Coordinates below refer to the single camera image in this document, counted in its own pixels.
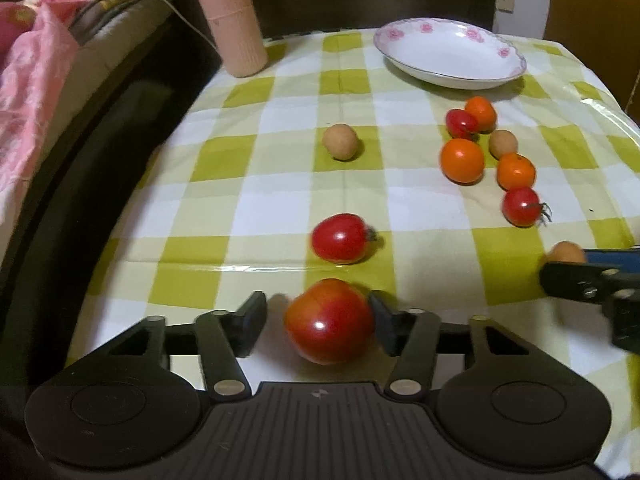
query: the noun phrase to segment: checkered tablecloth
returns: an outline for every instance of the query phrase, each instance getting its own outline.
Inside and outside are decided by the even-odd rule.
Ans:
[[[384,380],[393,360],[321,368],[299,359],[281,313],[310,284],[335,276],[382,289],[401,304],[465,322],[485,314],[596,384],[613,408],[599,463],[614,475],[640,470],[640,364],[612,348],[596,306],[544,298],[540,259],[556,242],[627,248],[640,240],[640,132],[599,79],[561,45],[508,38],[525,76],[476,92],[495,104],[538,168],[535,185],[553,223],[510,226],[488,155],[484,179],[460,187],[438,153],[447,110],[466,91],[415,80],[383,59],[372,32],[315,34],[271,43],[271,63],[236,80],[213,78],[133,193],[88,290],[70,358],[144,316],[190,322],[237,308],[253,290],[270,299],[270,322],[242,362],[260,380]],[[333,160],[320,143],[334,123],[352,125],[364,151]],[[375,256],[352,266],[316,258],[308,233],[339,212],[381,234]],[[438,381],[456,356],[438,362]],[[197,361],[174,370],[194,384]]]

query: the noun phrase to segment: pink bottle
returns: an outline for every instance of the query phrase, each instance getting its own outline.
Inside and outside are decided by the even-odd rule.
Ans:
[[[260,72],[267,64],[251,0],[199,0],[226,70],[234,77]]]

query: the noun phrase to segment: brown door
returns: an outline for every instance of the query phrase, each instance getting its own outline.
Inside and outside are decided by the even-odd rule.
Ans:
[[[551,0],[545,39],[564,44],[625,107],[640,70],[640,0]],[[640,96],[629,113],[640,121]]]

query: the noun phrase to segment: brown ball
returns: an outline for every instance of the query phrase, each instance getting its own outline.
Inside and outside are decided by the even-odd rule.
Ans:
[[[587,254],[580,245],[564,241],[555,244],[546,259],[550,262],[585,264],[587,262]]]
[[[333,158],[349,160],[358,151],[358,136],[348,124],[334,124],[322,134],[322,145]]]
[[[500,160],[507,153],[518,152],[518,139],[509,130],[495,130],[489,137],[489,153]]]

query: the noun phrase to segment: plate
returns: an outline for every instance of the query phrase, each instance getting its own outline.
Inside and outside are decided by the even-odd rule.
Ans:
[[[387,23],[373,38],[400,70],[448,88],[480,90],[519,78],[527,69],[512,44],[468,23],[412,18]]]

